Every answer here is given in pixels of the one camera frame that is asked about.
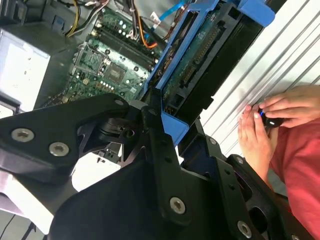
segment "black mount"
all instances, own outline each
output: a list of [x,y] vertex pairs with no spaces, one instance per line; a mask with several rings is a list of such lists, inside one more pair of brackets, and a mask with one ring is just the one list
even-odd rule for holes
[[[17,136],[17,129],[25,131]],[[109,93],[7,117],[0,133],[3,170],[56,185],[80,157],[122,144],[121,170],[65,201],[50,240],[312,239],[243,158],[221,153],[199,120],[178,146],[181,168],[158,89],[131,105]]]

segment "blue drive bracket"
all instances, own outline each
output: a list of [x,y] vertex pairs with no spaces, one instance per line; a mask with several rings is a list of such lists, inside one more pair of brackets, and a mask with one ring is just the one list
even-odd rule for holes
[[177,146],[187,134],[189,125],[164,111],[161,113],[161,119],[164,132],[172,137],[174,146]]
[[226,0],[226,2],[235,4],[241,13],[264,28],[271,24],[276,17],[275,12],[265,4],[265,0]]
[[[158,68],[160,68],[162,66],[162,63],[166,61],[167,53],[170,51],[175,41],[175,38],[180,28],[182,27],[188,13],[197,12],[197,17],[194,20],[188,33],[184,37],[183,42],[179,46],[179,49],[176,51],[171,63],[169,64],[166,71],[163,73],[161,79],[155,86],[157,89],[162,90],[165,87],[166,83],[168,82],[174,70],[176,69],[178,63],[187,51],[190,43],[196,36],[199,28],[205,21],[208,12],[214,10],[218,2],[219,0],[198,0],[197,2],[191,3],[187,7],[182,18],[174,28],[161,58],[159,59],[158,63],[151,72],[148,80],[146,81],[144,85],[144,93],[147,92],[149,82],[155,76]],[[269,25],[275,18],[275,13],[268,6],[265,5],[263,0],[225,0],[225,2],[231,2],[235,4],[240,12],[252,18],[254,21],[261,24],[263,27]],[[162,111],[161,118],[165,133],[171,135],[175,146],[178,145],[189,130],[188,124],[170,114],[167,114],[164,111]]]

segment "green circuit board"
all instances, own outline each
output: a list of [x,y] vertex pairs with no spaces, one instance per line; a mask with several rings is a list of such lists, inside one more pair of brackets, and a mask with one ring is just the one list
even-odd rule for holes
[[161,57],[162,51],[158,47],[148,49],[143,45],[139,35],[136,37],[133,36],[133,26],[131,21],[123,17],[121,14],[114,12],[110,8],[106,8],[104,13],[99,16],[95,27],[104,29],[122,42],[129,44],[136,50],[139,50],[145,56],[155,59],[159,59]]
[[147,69],[89,36],[79,46],[61,101],[67,103],[105,93],[115,93],[126,101],[137,100],[148,76]]
[[169,97],[173,96],[173,91],[178,87],[184,87],[201,66],[203,57],[206,55],[216,38],[221,34],[219,26],[214,24],[218,13],[209,14],[199,29],[194,40],[185,52],[181,61],[172,73],[170,79],[163,89],[163,100],[167,104]]

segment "motherboard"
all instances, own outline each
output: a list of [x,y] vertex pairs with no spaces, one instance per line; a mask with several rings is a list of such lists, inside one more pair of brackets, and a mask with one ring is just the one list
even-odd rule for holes
[[105,8],[91,34],[78,46],[66,88],[46,106],[106,93],[126,101],[139,100],[161,54],[159,48],[148,49],[140,37],[133,36],[128,19]]
[[139,99],[149,76],[147,69],[91,36],[73,60],[63,103],[105,93],[116,93],[127,101]]

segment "corrugated metal panel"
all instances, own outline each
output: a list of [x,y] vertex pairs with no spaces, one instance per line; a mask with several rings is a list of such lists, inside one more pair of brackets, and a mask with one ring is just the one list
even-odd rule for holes
[[320,84],[320,0],[288,0],[201,114],[222,152],[241,154],[238,119],[247,104],[293,86]]

